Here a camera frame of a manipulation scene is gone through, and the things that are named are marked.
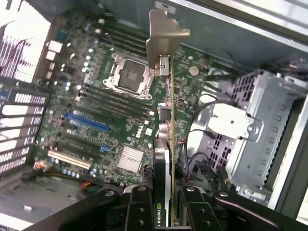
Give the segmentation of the silver chipset heatsink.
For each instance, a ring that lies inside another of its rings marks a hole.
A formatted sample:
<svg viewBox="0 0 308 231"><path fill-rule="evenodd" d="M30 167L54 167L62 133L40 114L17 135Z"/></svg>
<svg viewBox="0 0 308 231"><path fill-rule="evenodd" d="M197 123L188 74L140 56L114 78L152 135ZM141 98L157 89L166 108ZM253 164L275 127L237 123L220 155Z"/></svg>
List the silver chipset heatsink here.
<svg viewBox="0 0 308 231"><path fill-rule="evenodd" d="M121 169L137 173L140 169L142 158L143 151L124 146L117 166Z"/></svg>

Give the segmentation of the green Dell motherboard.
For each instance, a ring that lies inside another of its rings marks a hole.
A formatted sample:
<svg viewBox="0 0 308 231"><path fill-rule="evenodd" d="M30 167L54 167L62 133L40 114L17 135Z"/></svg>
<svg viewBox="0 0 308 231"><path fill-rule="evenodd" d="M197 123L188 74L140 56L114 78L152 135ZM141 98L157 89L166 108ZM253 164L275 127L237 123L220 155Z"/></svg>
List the green Dell motherboard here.
<svg viewBox="0 0 308 231"><path fill-rule="evenodd" d="M51 95L32 153L33 169L41 175L78 180L82 188L113 184L124 188L145 181L152 174L152 141L158 137L158 107L166 103L166 82L154 77L151 100L141 100L107 88L113 53L146 59L147 34L118 23L111 13L99 16L71 9L56 18L56 40L63 43L56 74L48 82ZM173 58L175 97L175 173L187 179L183 154L185 136L213 59L181 45ZM199 75L191 76L189 67ZM109 131L86 126L65 113L93 120ZM133 173L119 168L123 147L143 151L140 169ZM92 162L89 170L48 157L58 151Z"/></svg>

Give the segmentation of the white expansion slot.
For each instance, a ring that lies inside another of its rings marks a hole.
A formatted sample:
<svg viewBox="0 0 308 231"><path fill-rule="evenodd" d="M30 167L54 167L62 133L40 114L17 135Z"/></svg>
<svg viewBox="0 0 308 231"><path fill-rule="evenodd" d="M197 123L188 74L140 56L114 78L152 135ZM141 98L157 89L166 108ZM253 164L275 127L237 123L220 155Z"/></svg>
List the white expansion slot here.
<svg viewBox="0 0 308 231"><path fill-rule="evenodd" d="M90 167L92 166L92 162L89 162L87 160L83 160L79 157L74 157L74 156L71 156L71 155L68 155L68 154L64 154L64 153L61 153L61 152L58 152L58 151L49 150L47 156L58 159L58 160L63 161L65 163L69 163L71 165L75 165L75 166L83 168L83 169L87 169L87 170L89 170Z"/></svg>

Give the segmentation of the blue expansion slot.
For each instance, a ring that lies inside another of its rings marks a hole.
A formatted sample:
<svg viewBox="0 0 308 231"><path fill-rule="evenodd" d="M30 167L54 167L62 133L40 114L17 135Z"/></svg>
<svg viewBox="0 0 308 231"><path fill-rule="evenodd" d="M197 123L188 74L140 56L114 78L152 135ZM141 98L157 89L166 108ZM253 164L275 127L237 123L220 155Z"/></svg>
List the blue expansion slot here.
<svg viewBox="0 0 308 231"><path fill-rule="evenodd" d="M72 114L72 113L66 112L64 114L64 118L72 119L72 120L77 121L81 124L84 124L86 126L90 126L90 127L93 127L93 128L97 128L97 129L100 129L102 131L109 131L109 127L104 125L104 124L100 124L100 123L95 122L93 120L89 120L87 118L84 118L84 117L81 117L81 116L78 116L78 115L75 115L75 114Z"/></svg>

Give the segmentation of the perforated metal drive cage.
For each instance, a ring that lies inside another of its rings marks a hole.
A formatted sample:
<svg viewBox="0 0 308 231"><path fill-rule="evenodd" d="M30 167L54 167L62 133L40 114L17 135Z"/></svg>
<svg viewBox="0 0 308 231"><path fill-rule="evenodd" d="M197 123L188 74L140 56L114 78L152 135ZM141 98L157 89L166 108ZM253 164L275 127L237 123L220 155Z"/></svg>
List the perforated metal drive cage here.
<svg viewBox="0 0 308 231"><path fill-rule="evenodd" d="M214 81L236 102L205 110L206 129L215 137L204 139L213 168L224 166L228 179L247 195L271 194L268 176L287 126L293 102L305 90L290 77L258 70L234 80Z"/></svg>

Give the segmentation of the metal CPU socket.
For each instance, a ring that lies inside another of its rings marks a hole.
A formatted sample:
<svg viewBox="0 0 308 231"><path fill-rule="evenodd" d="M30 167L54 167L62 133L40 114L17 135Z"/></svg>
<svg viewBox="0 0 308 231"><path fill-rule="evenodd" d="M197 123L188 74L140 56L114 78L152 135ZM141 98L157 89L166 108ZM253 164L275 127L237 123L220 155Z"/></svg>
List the metal CPU socket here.
<svg viewBox="0 0 308 231"><path fill-rule="evenodd" d="M154 72L144 59L125 53L113 53L114 59L109 77L103 84L115 92L141 100L151 100L151 85Z"/></svg>

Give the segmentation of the dark grey open PC case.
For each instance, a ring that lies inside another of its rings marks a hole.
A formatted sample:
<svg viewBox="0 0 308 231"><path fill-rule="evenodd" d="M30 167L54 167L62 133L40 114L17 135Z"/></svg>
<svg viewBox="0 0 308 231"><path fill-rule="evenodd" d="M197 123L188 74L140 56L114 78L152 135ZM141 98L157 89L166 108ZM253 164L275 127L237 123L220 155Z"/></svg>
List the dark grey open PC case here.
<svg viewBox="0 0 308 231"><path fill-rule="evenodd" d="M162 231L190 231L179 214L180 189L186 186L210 196L231 191L287 216L289 231L308 231L308 218L300 217L308 188L308 36L272 22L262 28L249 14L237 19L227 3L214 0L0 0L0 231L23 231L103 189L123 194L147 186L154 208L153 173L124 188L105 183L90 190L78 180L41 175L33 169L35 140L51 98L48 82L56 74L54 65L64 47L56 40L56 18L71 9L96 16L111 13L118 23L146 33L146 41L150 11L165 10L168 18L190 31L179 47L213 59L186 131L183 154L189 158L184 166L188 177L177 179L175 173L174 226ZM216 104L236 106L214 81L258 70L290 77L305 95L293 102L266 182L271 194L247 195L231 183L224 166L212 167L204 139L215 135L206 129L204 113Z"/></svg>

